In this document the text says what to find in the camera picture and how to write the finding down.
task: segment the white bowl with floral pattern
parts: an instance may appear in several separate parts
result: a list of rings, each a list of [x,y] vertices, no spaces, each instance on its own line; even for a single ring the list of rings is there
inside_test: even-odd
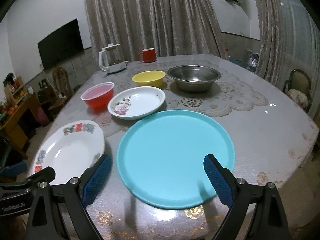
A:
[[[156,87],[135,87],[127,89],[108,104],[108,111],[125,120],[141,119],[153,114],[165,100],[165,93]]]

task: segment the floral plate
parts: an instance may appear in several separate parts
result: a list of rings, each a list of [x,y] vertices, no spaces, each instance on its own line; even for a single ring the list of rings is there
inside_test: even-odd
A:
[[[112,98],[108,104],[108,111],[121,119],[140,119],[154,113],[164,100],[165,93],[159,88],[135,87]]]
[[[64,184],[80,177],[104,152],[102,129],[93,121],[76,121],[59,128],[40,147],[29,176],[52,167],[56,178],[50,185]]]

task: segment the red mug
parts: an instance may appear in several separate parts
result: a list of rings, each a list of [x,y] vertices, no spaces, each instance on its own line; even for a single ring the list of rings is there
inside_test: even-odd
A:
[[[143,61],[144,63],[150,63],[157,60],[155,49],[143,49],[142,52],[138,54],[138,61]]]

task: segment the flat screen tv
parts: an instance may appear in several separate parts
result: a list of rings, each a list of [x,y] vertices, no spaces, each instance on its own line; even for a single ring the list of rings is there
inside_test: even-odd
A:
[[[78,20],[75,19],[38,43],[38,49],[44,69],[56,66],[83,50]]]

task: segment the blue plate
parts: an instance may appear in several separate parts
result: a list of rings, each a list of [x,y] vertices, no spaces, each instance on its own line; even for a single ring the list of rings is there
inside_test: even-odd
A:
[[[213,154],[233,170],[235,150],[226,130],[204,114],[169,110],[134,124],[122,138],[117,167],[126,187],[159,208],[194,207],[216,195],[203,160]]]

